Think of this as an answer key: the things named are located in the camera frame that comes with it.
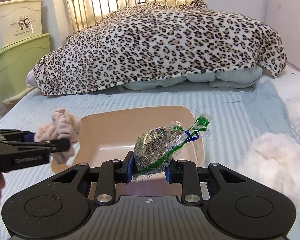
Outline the pink cloth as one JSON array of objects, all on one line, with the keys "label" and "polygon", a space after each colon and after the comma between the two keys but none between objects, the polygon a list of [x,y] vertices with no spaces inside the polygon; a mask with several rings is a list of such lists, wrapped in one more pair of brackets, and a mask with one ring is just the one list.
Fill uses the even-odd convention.
[{"label": "pink cloth", "polygon": [[68,139],[70,148],[67,151],[55,152],[52,157],[58,165],[66,164],[75,155],[74,145],[78,143],[81,132],[81,118],[71,114],[67,109],[55,110],[50,123],[38,127],[34,135],[34,142]]}]

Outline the light blue striped bedsheet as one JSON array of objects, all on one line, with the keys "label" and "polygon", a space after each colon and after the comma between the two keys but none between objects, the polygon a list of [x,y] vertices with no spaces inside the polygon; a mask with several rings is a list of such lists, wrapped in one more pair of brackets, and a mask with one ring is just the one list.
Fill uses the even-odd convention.
[{"label": "light blue striped bedsheet", "polygon": [[300,124],[289,116],[284,101],[268,80],[246,89],[185,82],[143,91],[111,88],[82,95],[44,96],[33,90],[0,120],[0,128],[32,131],[48,122],[51,113],[60,108],[84,117],[121,109],[175,105],[180,107],[177,121],[200,112],[212,117],[212,137],[204,140],[205,164],[216,161],[235,167],[250,143],[266,132],[286,133],[300,146]]}]

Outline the white fluffy plush toy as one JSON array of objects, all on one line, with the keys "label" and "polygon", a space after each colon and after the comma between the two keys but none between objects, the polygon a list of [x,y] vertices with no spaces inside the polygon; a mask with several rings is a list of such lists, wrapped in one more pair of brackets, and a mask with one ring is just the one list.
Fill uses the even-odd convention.
[{"label": "white fluffy plush toy", "polygon": [[236,171],[284,194],[300,209],[300,145],[289,135],[256,138]]}]

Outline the bag of dried herbs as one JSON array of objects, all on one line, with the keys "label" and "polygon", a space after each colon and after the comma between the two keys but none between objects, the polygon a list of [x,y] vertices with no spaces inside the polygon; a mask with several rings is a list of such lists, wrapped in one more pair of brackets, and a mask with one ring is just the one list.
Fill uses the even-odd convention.
[{"label": "bag of dried herbs", "polygon": [[184,128],[181,122],[173,121],[142,133],[134,146],[136,173],[134,180],[143,180],[167,168],[181,153],[185,144],[211,138],[209,124],[212,118],[206,113],[198,114],[192,126]]}]

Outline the green plastic drawer cabinet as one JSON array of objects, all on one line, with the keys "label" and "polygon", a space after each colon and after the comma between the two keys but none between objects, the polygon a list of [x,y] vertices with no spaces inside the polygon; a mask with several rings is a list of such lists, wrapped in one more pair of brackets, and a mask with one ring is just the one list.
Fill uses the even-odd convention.
[{"label": "green plastic drawer cabinet", "polygon": [[27,74],[49,52],[49,33],[27,38],[0,50],[0,97],[3,102],[19,98],[26,92]]}]

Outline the leopard print blanket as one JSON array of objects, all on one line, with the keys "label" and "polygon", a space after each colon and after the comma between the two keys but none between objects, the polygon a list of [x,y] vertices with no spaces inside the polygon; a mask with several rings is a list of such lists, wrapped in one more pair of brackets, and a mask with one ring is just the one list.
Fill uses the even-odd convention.
[{"label": "leopard print blanket", "polygon": [[281,37],[258,20],[210,10],[200,0],[178,7],[143,3],[70,36],[36,63],[26,83],[44,95],[82,94],[256,66],[278,77],[286,63]]}]

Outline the beige plastic storage bin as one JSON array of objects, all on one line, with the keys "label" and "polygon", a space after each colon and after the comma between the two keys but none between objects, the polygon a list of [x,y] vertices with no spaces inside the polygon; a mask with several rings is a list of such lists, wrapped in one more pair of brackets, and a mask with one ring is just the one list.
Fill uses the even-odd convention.
[{"label": "beige plastic storage bin", "polygon": [[[81,119],[76,155],[64,165],[58,165],[53,159],[51,170],[59,173],[78,163],[100,167],[111,159],[123,160],[134,150],[135,142],[143,132],[168,126],[173,121],[180,122],[183,128],[190,128],[194,120],[192,112],[184,106],[141,107],[87,115]],[[202,166],[205,161],[203,139],[186,144],[176,157],[179,159]],[[167,183],[165,173],[161,172],[129,184],[116,184],[117,198],[122,195],[181,197],[181,184]]]}]

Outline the cream plastic drawer cabinet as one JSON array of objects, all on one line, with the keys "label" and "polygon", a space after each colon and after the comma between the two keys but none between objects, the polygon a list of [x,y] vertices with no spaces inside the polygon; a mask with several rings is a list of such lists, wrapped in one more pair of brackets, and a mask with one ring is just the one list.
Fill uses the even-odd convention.
[{"label": "cream plastic drawer cabinet", "polygon": [[0,49],[41,35],[43,0],[13,0],[0,3]]}]

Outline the teal quilted duvet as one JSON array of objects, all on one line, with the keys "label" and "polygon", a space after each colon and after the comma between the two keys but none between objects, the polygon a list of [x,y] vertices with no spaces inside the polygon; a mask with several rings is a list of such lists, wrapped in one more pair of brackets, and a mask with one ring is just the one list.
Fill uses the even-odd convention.
[{"label": "teal quilted duvet", "polygon": [[166,80],[138,81],[124,84],[123,87],[130,90],[146,90],[156,87],[171,87],[185,81],[192,83],[208,83],[212,88],[248,88],[262,77],[263,70],[256,66],[249,69],[239,69],[229,72],[194,74],[174,77]]}]

